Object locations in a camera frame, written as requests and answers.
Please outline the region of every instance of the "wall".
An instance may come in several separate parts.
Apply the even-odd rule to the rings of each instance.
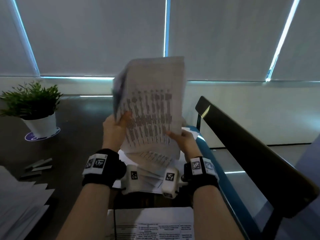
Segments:
[[[0,91],[34,78],[0,78]],[[64,94],[111,94],[110,80],[41,79]],[[182,115],[196,125],[200,96],[222,109],[265,144],[312,142],[320,133],[320,83],[188,82]],[[209,147],[222,147],[204,121],[200,129]]]

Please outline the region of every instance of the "round coaster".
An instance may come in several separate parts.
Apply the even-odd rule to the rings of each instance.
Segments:
[[[48,136],[48,137],[42,137],[42,138],[37,138],[33,135],[33,132],[27,133],[26,136],[24,137],[26,141],[42,141],[45,139],[48,139],[50,137],[55,136],[56,134],[58,134],[60,132],[60,128],[57,127],[57,132],[54,133],[52,136]]]

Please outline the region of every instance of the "forearm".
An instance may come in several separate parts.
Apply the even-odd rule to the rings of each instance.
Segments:
[[[198,188],[193,202],[196,240],[244,239],[217,187]]]
[[[110,188],[86,184],[56,240],[100,240],[105,237]]]

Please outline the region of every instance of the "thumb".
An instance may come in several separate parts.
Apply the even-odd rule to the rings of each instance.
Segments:
[[[178,141],[179,138],[181,137],[180,135],[177,135],[173,132],[171,132],[170,130],[166,131],[167,136],[169,136],[171,139]]]
[[[126,128],[129,120],[131,119],[131,113],[126,111],[120,118],[118,125],[122,128]]]

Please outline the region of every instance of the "white plant pot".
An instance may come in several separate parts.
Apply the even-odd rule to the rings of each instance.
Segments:
[[[49,137],[57,132],[56,113],[38,120],[22,120],[37,138]]]

